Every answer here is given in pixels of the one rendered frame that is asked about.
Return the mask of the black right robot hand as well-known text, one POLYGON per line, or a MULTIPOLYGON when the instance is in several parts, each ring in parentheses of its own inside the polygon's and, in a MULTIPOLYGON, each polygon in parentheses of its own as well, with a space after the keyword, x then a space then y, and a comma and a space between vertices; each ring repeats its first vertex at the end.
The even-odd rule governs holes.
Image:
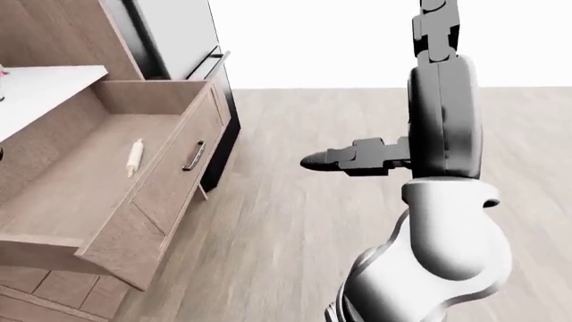
POLYGON ((415 178, 479 179, 483 127, 475 69, 457 53, 458 0, 419 0, 419 7, 412 19, 417 66, 408 76, 408 135, 395 144, 380 138, 354 140, 349 147, 304 157, 303 168, 386 176, 404 167, 415 178))

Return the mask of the black and silver refrigerator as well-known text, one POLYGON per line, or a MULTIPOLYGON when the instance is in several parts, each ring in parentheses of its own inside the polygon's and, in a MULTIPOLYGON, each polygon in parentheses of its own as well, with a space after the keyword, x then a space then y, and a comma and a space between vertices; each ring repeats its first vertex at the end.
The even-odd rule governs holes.
MULTIPOLYGON (((221 47, 208 0, 102 2, 145 80, 186 80, 207 55, 221 47)), ((224 65, 214 75, 214 84, 231 120, 201 179, 206 192, 217 187, 241 129, 224 65)))

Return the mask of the wooden rolling pin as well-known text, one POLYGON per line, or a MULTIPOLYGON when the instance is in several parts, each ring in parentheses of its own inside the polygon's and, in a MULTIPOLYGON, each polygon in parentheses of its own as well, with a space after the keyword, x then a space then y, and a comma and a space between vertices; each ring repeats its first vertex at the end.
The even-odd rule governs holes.
POLYGON ((135 141, 131 147, 126 163, 127 176, 131 178, 138 170, 143 157, 144 143, 142 139, 135 141))

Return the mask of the tall wooden side panel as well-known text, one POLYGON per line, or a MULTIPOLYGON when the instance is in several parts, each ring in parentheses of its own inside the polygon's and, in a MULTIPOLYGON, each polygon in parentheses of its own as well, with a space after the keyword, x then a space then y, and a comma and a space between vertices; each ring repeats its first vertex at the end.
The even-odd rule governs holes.
POLYGON ((0 0, 0 64, 102 65, 108 80, 143 80, 102 0, 0 0))

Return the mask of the white countertop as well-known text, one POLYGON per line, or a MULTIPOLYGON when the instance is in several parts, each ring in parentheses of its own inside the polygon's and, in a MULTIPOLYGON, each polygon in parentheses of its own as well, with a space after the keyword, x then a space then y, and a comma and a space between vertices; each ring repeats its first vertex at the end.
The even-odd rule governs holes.
POLYGON ((101 65, 4 69, 0 73, 0 142, 107 74, 101 65))

